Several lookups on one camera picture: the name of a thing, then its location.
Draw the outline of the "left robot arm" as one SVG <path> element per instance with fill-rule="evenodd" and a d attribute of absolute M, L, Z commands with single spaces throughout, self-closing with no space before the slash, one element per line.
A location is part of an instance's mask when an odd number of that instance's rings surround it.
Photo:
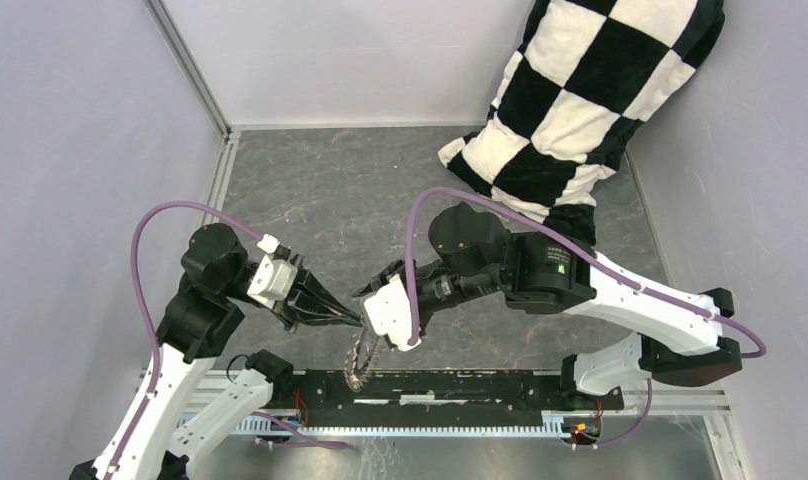
<path fill-rule="evenodd" d="M 157 356 L 110 444 L 96 459 L 75 466 L 71 478 L 190 479 L 255 410 L 292 399 L 292 365 L 261 350 L 247 358 L 234 385 L 181 421 L 244 320 L 240 303 L 269 310 L 288 331 L 300 324 L 360 326 L 360 315 L 331 295 L 301 256 L 269 235 L 258 246 L 264 255 L 252 262 L 231 226 L 214 223 L 194 232 L 181 258 L 178 292 L 154 334 Z"/>

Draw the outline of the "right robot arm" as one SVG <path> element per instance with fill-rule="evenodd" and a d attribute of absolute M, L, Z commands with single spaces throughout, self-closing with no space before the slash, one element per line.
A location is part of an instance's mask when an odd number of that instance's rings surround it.
<path fill-rule="evenodd" d="M 583 243 L 513 233 L 497 215 L 463 203 L 433 219 L 428 239 L 437 259 L 413 270 L 414 294 L 402 261 L 358 292 L 365 322 L 393 349 L 416 347 L 434 313 L 500 293 L 507 307 L 531 315 L 580 315 L 628 330 L 609 347 L 563 360 L 557 392 L 571 408 L 627 383 L 703 387 L 742 368 L 740 344 L 716 321 L 733 312 L 725 289 L 674 290 Z"/>

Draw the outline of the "metal disc with key rings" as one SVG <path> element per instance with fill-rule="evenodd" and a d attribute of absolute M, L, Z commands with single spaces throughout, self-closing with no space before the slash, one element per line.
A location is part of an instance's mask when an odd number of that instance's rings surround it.
<path fill-rule="evenodd" d="M 375 372 L 380 338 L 368 327 L 364 327 L 352 338 L 344 369 L 346 386 L 355 393 L 360 392 Z"/>

